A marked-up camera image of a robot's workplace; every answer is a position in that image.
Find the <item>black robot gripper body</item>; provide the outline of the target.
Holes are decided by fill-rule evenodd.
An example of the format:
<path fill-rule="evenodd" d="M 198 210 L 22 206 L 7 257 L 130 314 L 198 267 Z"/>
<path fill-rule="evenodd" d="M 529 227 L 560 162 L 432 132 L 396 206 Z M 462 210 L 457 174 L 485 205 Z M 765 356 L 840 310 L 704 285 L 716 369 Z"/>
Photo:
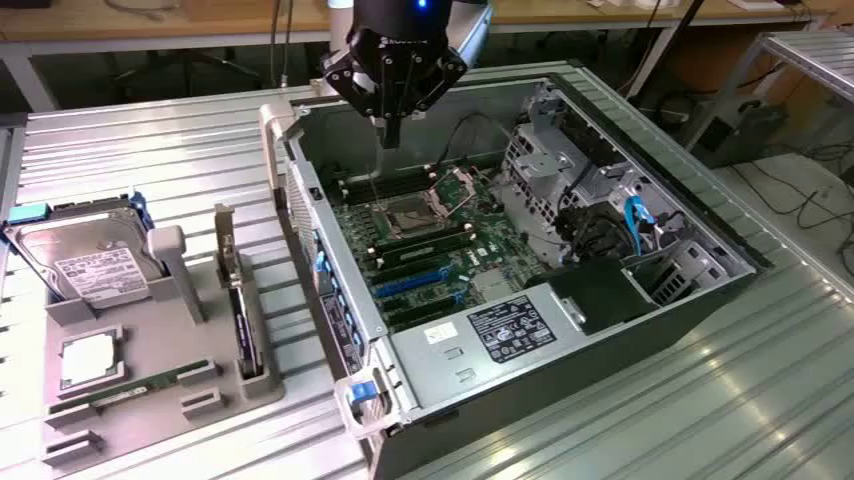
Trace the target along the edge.
<path fill-rule="evenodd" d="M 348 50 L 370 79 L 381 87 L 389 115 L 390 57 L 410 49 L 442 51 L 449 47 L 449 1 L 356 1 L 348 33 Z"/>

